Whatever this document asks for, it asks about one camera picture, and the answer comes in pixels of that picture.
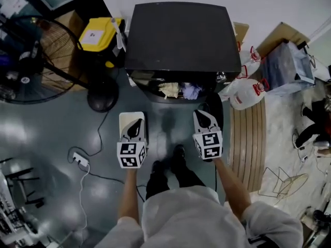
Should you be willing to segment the cream plastic laundry basket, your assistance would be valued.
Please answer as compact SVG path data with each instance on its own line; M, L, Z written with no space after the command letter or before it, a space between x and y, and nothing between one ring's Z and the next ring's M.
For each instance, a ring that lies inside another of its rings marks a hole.
M140 141L127 141L125 139L121 140L121 133L122 133L124 127L127 124L129 124L130 122L132 122L136 119L139 119L139 118L141 118L141 121L142 121L142 119L145 120L145 115L143 112L123 112L123 113L119 114L119 133L120 133L119 141L121 143L144 142L144 144L147 145L147 136L146 136L146 141L143 141L142 137L141 137Z

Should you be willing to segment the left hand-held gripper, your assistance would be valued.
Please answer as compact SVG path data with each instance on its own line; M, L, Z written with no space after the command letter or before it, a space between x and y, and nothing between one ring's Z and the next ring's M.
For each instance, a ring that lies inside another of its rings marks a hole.
M146 156L146 122L139 118L124 127L121 140L117 142L117 158L122 169L139 169Z

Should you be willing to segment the brown cardboard box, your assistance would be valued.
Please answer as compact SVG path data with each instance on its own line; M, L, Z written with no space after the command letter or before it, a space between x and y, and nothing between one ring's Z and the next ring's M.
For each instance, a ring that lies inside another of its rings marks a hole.
M56 21L63 24L78 38L85 29L83 20L74 10L56 18ZM75 79L79 78L82 82L87 83L85 72L83 72L79 63L81 52L77 49L73 37L66 30L57 24L51 23L50 28L42 35L40 44L43 55L50 64ZM78 84L74 85L70 80L59 76L48 68L44 68L42 72L41 83L56 93L67 90L85 90L85 87Z

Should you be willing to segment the lavender clothes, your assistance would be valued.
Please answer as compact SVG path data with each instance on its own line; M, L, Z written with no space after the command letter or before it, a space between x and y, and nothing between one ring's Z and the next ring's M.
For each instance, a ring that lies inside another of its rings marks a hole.
M202 90L203 87L196 84L182 83L181 85L183 97L187 100L196 100Z

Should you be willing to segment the person's right forearm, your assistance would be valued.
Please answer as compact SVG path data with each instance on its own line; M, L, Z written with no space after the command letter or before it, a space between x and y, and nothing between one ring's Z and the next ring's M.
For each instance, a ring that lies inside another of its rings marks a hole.
M249 192L233 171L224 164L221 158L215 158L213 162L219 174L230 208L234 215L242 221L244 211L251 205Z

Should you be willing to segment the black bin with yellow lid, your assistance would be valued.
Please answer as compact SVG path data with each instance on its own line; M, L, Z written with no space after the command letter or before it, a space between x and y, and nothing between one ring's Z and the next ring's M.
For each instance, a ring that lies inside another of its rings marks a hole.
M125 20L115 18L122 35L123 48L117 48L116 30L111 23L112 17L91 18L80 36L82 50L108 68L121 68L125 59Z

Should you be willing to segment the person's white shirt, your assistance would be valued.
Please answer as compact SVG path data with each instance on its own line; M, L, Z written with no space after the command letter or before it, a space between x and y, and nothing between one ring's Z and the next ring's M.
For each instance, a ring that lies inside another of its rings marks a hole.
M299 220L264 202L239 220L203 186L177 188L145 201L141 223L123 217L95 248L301 248Z

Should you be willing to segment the person's black shoe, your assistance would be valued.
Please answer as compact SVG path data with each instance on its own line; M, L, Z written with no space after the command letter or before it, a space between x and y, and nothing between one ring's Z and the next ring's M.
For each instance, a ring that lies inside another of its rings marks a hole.
M178 144L174 147L172 160L173 161L184 161L185 160L185 149L182 144Z
M155 161L152 165L152 174L164 174L164 163L162 161Z

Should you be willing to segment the cream clothes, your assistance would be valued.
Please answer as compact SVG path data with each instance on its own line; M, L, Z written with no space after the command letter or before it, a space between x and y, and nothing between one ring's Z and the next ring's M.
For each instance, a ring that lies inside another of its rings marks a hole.
M162 83L158 85L159 91L164 94L164 99L178 98L180 86L178 83Z

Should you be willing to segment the white power strip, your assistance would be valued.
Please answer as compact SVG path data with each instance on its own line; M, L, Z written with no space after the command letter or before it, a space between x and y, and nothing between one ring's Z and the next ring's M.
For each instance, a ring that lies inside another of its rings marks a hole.
M89 166L89 161L85 157L81 156L77 152L73 153L73 159L78 162L80 165L83 167L88 167Z

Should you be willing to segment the clear plastic storage box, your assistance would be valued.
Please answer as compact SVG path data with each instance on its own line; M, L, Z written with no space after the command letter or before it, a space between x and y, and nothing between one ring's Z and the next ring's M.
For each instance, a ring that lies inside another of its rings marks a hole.
M266 57L262 74L267 80L268 94L285 96L315 85L313 61L304 49L292 42L282 42Z

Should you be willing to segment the wooden slat panel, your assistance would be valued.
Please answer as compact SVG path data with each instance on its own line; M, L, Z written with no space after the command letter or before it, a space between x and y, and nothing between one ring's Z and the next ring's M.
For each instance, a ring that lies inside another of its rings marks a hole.
M230 108L230 152L232 171L249 192L261 188L266 155L265 99L245 110Z

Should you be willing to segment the black washing machine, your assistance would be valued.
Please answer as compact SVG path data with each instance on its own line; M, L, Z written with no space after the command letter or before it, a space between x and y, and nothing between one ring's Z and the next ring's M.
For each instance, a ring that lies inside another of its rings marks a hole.
M161 91L170 83L198 87L198 101L223 89L242 67L226 7L192 2L137 4L124 67L153 102L187 102L182 93L167 97Z

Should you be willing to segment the large cardboard sheet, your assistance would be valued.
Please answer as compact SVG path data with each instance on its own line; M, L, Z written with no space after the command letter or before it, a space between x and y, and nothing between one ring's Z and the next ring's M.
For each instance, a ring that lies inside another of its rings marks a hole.
M261 57L266 57L278 45L286 41L299 45L310 42L310 39L290 25L280 22L257 47L257 51Z

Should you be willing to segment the person's left leg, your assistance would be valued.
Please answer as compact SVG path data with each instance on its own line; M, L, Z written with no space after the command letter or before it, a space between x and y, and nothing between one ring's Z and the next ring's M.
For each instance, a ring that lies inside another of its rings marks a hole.
M161 192L169 190L168 179L164 172L153 172L146 186L146 200Z

